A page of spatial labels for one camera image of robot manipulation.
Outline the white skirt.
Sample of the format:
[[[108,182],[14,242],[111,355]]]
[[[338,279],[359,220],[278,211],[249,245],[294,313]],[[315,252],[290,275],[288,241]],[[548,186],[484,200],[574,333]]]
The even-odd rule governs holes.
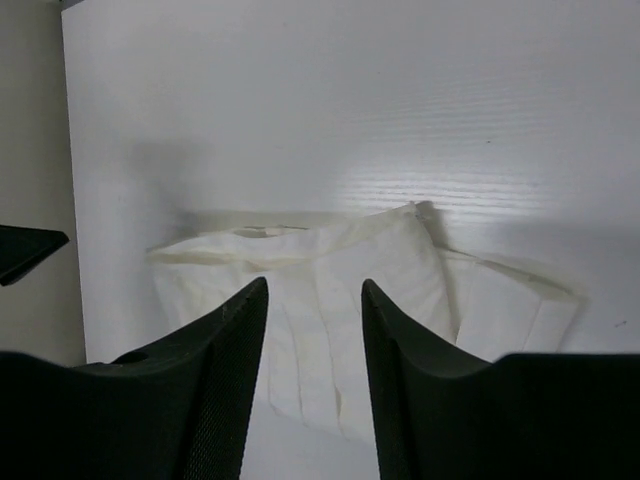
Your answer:
[[[255,278],[268,319],[257,397],[310,428],[372,443],[361,288],[373,280],[446,342],[493,361],[556,352],[580,299],[540,276],[436,247],[414,204],[312,228],[247,226],[151,250],[174,326],[213,311]]]

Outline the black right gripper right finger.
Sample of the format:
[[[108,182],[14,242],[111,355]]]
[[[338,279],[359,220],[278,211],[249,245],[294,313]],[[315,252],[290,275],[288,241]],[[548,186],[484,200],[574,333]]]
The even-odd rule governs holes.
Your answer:
[[[483,361],[406,315],[373,281],[362,329],[384,479],[635,479],[639,358]]]

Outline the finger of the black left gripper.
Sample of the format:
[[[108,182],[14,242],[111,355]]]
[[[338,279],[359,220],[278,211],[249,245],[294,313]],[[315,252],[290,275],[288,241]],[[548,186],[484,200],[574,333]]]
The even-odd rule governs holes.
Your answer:
[[[1,285],[15,284],[68,243],[62,231],[2,225]]]

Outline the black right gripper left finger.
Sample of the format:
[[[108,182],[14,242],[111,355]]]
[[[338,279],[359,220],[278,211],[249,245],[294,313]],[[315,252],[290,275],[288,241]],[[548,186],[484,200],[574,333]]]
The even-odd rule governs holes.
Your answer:
[[[1,356],[5,479],[236,479],[266,332],[256,279],[110,363]]]

